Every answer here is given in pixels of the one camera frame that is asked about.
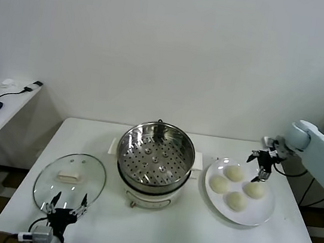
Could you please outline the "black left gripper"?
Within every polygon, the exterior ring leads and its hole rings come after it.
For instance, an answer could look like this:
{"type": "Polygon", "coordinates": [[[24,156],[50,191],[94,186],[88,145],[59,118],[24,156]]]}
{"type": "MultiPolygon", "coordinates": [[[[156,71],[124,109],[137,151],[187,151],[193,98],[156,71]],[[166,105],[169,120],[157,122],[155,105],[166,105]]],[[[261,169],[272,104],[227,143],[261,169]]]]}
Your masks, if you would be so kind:
{"type": "Polygon", "coordinates": [[[53,235],[63,236],[66,227],[70,224],[77,222],[77,217],[82,217],[83,214],[87,212],[88,209],[88,199],[87,194],[83,197],[81,204],[74,209],[55,209],[62,192],[59,191],[50,202],[44,202],[41,206],[41,211],[46,212],[47,220],[53,229],[53,235]]]}

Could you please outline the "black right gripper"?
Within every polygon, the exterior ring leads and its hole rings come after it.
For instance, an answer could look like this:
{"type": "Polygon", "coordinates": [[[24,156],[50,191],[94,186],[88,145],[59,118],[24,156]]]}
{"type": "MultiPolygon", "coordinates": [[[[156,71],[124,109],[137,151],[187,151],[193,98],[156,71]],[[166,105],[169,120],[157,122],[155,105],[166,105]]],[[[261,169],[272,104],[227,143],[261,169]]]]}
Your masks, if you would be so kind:
{"type": "Polygon", "coordinates": [[[260,150],[260,151],[252,151],[251,154],[247,158],[247,163],[252,162],[253,160],[257,160],[259,163],[259,171],[255,178],[251,180],[251,182],[266,182],[266,180],[270,177],[270,173],[272,170],[272,166],[275,164],[279,164],[280,159],[277,155],[273,156],[269,151],[260,150]]]}

